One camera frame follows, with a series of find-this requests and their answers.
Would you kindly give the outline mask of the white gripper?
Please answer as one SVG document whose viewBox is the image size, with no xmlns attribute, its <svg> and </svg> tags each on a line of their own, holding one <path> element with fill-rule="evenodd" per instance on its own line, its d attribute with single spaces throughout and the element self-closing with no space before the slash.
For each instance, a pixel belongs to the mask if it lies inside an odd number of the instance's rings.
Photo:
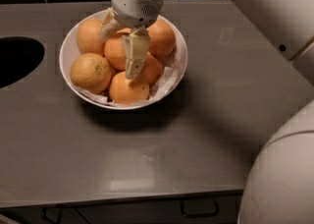
<svg viewBox="0 0 314 224">
<path fill-rule="evenodd" d="M 132 80 L 141 73 L 150 44 L 147 29 L 141 26 L 150 27 L 157 20 L 163 0 L 111 0 L 111 4 L 112 7 L 104 11 L 98 39 L 105 43 L 117 31 L 133 28 L 122 36 L 126 78 Z"/>
</svg>

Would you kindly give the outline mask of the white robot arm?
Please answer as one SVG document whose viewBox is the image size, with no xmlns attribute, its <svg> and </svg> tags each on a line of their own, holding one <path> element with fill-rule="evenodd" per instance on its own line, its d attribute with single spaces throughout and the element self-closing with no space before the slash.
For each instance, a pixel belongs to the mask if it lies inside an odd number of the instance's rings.
<svg viewBox="0 0 314 224">
<path fill-rule="evenodd" d="M 119 222 L 313 224 L 313 0 L 173 0 L 188 68 L 101 115 L 98 193 Z"/>
</svg>

